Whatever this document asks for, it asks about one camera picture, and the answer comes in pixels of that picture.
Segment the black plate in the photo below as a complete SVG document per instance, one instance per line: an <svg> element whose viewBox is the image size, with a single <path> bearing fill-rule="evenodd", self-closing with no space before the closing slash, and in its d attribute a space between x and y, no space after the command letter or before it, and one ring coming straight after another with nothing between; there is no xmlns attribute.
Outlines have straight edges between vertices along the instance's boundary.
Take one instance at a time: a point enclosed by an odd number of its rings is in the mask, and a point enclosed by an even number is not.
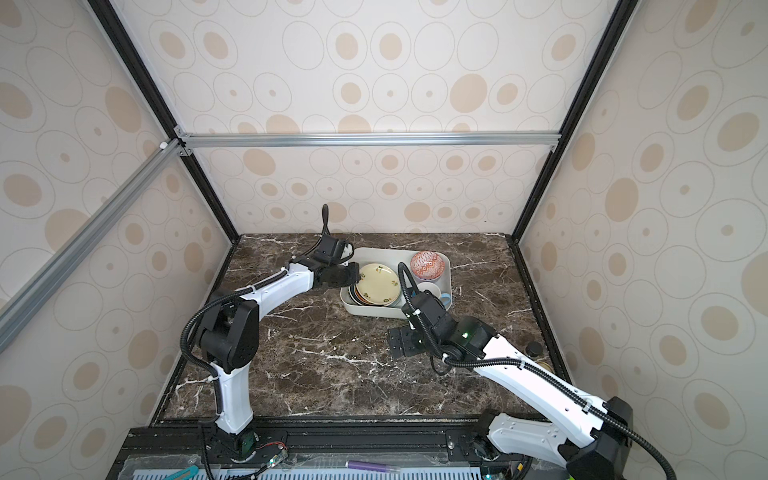
<svg viewBox="0 0 768 480"><path fill-rule="evenodd" d="M351 298L351 301L352 301L352 302L353 302L355 305L358 305L358 306L360 306L360 305L363 305L362 303L360 303L360 302L359 302L359 300L358 300L358 299L357 299L357 297L355 296L355 291L354 291L354 287L353 287L353 286L350 286L350 287L348 287L348 288L347 288L347 290L348 290L348 294L349 294L349 296L350 296L350 298Z"/></svg>

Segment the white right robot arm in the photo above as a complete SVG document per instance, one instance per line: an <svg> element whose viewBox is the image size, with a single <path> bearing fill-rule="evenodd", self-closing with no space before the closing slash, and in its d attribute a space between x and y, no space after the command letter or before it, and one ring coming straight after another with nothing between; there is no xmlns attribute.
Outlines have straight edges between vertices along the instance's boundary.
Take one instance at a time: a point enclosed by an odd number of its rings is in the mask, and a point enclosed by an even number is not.
<svg viewBox="0 0 768 480"><path fill-rule="evenodd" d="M649 441L635 432L633 410L618 397L604 400L540 367L490 325L445 315L435 324L424 313L388 331L395 358L426 353L454 369L467 369L504 387L543 415L541 421L497 413L482 435L499 453L522 454L555 464L573 479L621 479L633 446L639 446L668 479L677 474Z"/></svg>

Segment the blue mug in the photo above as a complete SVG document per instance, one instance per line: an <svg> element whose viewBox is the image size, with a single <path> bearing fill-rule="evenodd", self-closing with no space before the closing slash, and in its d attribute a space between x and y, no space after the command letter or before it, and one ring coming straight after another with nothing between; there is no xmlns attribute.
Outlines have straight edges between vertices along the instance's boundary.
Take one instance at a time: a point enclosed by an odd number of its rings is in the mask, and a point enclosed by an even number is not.
<svg viewBox="0 0 768 480"><path fill-rule="evenodd" d="M421 282L418 284L418 288L421 291L428 291L435 296L445 307L449 309L452 304L452 296L450 293L444 292L441 288L433 282Z"/></svg>

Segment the cream yellow plate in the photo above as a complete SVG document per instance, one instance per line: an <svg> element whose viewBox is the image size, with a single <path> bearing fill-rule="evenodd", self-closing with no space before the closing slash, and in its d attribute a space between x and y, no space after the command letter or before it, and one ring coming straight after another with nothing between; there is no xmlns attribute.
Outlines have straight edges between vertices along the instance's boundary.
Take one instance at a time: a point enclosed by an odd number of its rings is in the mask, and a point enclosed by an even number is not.
<svg viewBox="0 0 768 480"><path fill-rule="evenodd" d="M354 286L355 295L364 303L389 306L401 295L398 275L388 266L380 263L363 265L360 280Z"/></svg>

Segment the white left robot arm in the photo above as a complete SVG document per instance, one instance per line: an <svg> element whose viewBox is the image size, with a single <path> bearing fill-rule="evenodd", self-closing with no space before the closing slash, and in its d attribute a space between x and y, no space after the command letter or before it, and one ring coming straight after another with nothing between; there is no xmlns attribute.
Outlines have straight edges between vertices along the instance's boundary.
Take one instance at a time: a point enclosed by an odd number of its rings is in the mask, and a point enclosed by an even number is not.
<svg viewBox="0 0 768 480"><path fill-rule="evenodd" d="M196 312L182 330L180 349L214 384L215 425L228 435L253 420L248 372L259 348L260 321L277 307L313 289L342 288L360 280L359 264L290 263L255 284L225 293Z"/></svg>

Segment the purple bowl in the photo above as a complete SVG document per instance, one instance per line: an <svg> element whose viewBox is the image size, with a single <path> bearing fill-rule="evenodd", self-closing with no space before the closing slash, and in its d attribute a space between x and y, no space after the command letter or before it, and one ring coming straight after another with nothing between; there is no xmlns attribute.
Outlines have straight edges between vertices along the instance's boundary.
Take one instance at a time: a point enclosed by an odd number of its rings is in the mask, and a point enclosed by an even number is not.
<svg viewBox="0 0 768 480"><path fill-rule="evenodd" d="M434 282L448 269L443 256L434 251L419 251L409 261L410 271L420 281Z"/></svg>

